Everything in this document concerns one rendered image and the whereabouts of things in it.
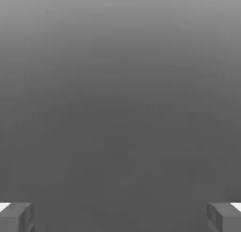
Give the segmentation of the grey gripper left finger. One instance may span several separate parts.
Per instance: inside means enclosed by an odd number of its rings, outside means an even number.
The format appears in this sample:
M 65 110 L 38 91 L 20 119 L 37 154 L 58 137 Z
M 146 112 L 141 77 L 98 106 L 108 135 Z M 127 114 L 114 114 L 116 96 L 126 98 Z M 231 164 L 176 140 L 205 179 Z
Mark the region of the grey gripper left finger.
M 35 205 L 0 202 L 0 232 L 35 232 Z

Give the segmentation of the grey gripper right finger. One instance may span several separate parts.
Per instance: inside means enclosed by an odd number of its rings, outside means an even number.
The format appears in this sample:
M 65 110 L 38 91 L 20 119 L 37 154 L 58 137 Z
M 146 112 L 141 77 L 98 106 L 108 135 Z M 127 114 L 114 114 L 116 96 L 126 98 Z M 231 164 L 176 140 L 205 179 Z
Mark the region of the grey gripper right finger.
M 206 216 L 211 232 L 241 232 L 241 202 L 208 203 Z

